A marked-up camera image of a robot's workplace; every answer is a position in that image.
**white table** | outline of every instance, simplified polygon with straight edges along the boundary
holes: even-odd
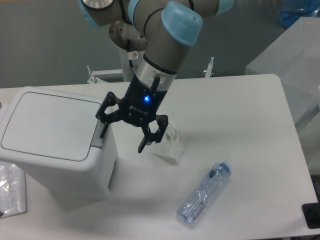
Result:
[[[50,86],[104,97],[128,83]],[[17,88],[0,89],[9,103]],[[137,153],[140,128],[112,124],[118,165],[107,201],[50,193],[27,177],[28,213],[0,219],[1,239],[244,240],[319,234],[301,205],[317,198],[279,78],[250,75],[175,80],[159,114],[178,125],[179,166]],[[193,227],[176,209],[215,162],[232,163],[230,183]]]

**floor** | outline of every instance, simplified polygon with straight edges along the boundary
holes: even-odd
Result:
[[[286,29],[281,0],[235,0],[204,21],[177,78],[200,78],[214,56],[216,76],[245,66]],[[84,84],[92,71],[120,69],[108,26],[91,29],[76,0],[0,1],[0,88]]]

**blue container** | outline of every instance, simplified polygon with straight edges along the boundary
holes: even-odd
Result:
[[[279,20],[289,28],[300,17],[317,17],[320,9],[320,0],[283,0]]]
[[[217,162],[176,211],[188,224],[193,224],[213,202],[229,181],[230,164]]]

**light blue joint cap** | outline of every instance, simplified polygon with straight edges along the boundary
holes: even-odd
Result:
[[[175,1],[168,2],[161,13],[161,20],[168,33],[186,46],[196,44],[204,24],[198,13]]]
[[[83,5],[81,0],[78,0],[78,4],[79,4],[79,7],[84,15],[85,20],[88,22],[90,28],[92,28],[92,29],[100,28],[100,26],[92,19],[90,14],[87,12],[87,9],[85,8],[85,6]]]
[[[215,15],[228,11],[234,5],[235,0],[219,0],[218,10]]]
[[[129,16],[131,23],[133,24],[133,26],[135,28],[136,28],[136,26],[135,26],[135,22],[134,22],[134,15],[135,15],[135,10],[136,10],[136,6],[137,6],[138,2],[139,2],[139,0],[130,0],[129,6],[128,6],[128,16]]]

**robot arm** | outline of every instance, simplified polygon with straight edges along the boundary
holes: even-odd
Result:
[[[143,60],[122,99],[108,92],[96,117],[104,123],[103,138],[109,124],[123,120],[141,127],[144,138],[138,152],[152,142],[159,143],[168,126],[168,116],[157,115],[170,85],[203,25],[202,17],[224,12],[234,0],[82,0],[91,25],[103,26],[123,20],[132,23],[147,39]],[[106,114],[107,107],[119,109]],[[149,123],[157,121],[157,132]]]

